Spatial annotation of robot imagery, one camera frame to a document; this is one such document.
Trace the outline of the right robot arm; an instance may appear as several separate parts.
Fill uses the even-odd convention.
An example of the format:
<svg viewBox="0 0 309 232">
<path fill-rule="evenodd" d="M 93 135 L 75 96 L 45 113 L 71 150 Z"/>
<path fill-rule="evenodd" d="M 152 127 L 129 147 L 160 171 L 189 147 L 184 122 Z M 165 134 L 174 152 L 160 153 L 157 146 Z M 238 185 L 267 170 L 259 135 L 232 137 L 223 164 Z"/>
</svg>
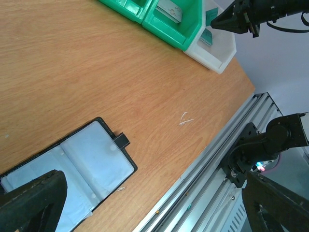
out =
<svg viewBox="0 0 309 232">
<path fill-rule="evenodd" d="M 260 25 L 263 23 L 286 33 L 307 33 L 308 29 L 282 28 L 275 23 L 281 18 L 300 14 L 302 23 L 308 26 L 304 17 L 308 12 L 307 0 L 235 0 L 212 20 L 211 27 L 236 34 L 250 32 L 253 38 L 260 35 Z M 228 151 L 222 160 L 222 167 L 244 173 L 258 162 L 276 159 L 282 151 L 307 146 L 309 140 L 304 130 L 307 116 L 306 113 L 281 116 L 270 121 L 264 133 L 245 133 Z"/>
</svg>

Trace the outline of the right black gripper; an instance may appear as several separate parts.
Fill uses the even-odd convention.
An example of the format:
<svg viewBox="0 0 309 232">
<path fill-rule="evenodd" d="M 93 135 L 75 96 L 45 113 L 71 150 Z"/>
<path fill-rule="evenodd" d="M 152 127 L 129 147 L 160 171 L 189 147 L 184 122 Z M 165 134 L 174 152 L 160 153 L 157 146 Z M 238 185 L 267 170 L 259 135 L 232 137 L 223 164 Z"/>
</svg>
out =
<svg viewBox="0 0 309 232">
<path fill-rule="evenodd" d="M 212 20 L 211 27 L 236 34 L 250 31 L 256 38 L 260 35 L 260 25 L 269 21 L 275 22 L 274 0 L 239 0 Z"/>
</svg>

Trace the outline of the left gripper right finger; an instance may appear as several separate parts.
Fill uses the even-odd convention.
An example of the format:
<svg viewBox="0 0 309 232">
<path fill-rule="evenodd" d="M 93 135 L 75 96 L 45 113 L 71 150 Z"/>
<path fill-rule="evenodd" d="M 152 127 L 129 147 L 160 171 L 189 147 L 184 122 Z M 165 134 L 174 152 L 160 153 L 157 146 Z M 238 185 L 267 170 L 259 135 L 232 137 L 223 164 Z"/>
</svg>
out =
<svg viewBox="0 0 309 232">
<path fill-rule="evenodd" d="M 247 174 L 242 199 L 253 232 L 309 230 L 309 201 L 259 173 Z"/>
</svg>

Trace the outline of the teal card black stripe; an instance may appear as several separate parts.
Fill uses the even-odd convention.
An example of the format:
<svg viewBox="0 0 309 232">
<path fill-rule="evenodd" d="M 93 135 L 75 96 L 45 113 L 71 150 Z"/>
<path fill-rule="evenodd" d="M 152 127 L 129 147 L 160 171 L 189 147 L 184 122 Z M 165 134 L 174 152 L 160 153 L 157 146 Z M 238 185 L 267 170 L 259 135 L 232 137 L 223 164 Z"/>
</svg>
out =
<svg viewBox="0 0 309 232">
<path fill-rule="evenodd" d="M 207 10 L 205 12 L 205 17 L 206 17 L 205 25 L 206 25 L 206 27 L 211 25 L 212 20 L 214 20 L 217 17 L 218 11 L 219 11 L 219 8 L 216 7 L 216 8 Z"/>
</svg>

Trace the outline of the black leather card holder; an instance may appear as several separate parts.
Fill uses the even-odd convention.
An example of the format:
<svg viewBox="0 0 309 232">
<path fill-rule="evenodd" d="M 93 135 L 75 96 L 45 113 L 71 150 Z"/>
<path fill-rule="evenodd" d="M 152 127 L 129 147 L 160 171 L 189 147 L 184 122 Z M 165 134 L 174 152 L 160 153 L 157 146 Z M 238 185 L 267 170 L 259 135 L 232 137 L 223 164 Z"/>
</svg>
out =
<svg viewBox="0 0 309 232">
<path fill-rule="evenodd" d="M 130 141 L 115 135 L 101 117 L 59 139 L 0 176 L 8 193 L 51 171 L 62 171 L 68 190 L 57 232 L 71 232 L 138 169 L 126 151 Z"/>
</svg>

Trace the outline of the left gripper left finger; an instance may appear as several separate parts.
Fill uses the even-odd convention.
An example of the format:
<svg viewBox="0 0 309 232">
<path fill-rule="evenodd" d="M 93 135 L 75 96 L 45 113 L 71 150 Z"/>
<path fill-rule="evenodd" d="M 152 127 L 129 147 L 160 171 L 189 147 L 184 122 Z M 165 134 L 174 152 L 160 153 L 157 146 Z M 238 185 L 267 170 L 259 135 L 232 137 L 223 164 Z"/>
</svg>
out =
<svg viewBox="0 0 309 232">
<path fill-rule="evenodd" d="M 67 197 L 62 171 L 51 170 L 0 196 L 2 232 L 54 232 Z"/>
</svg>

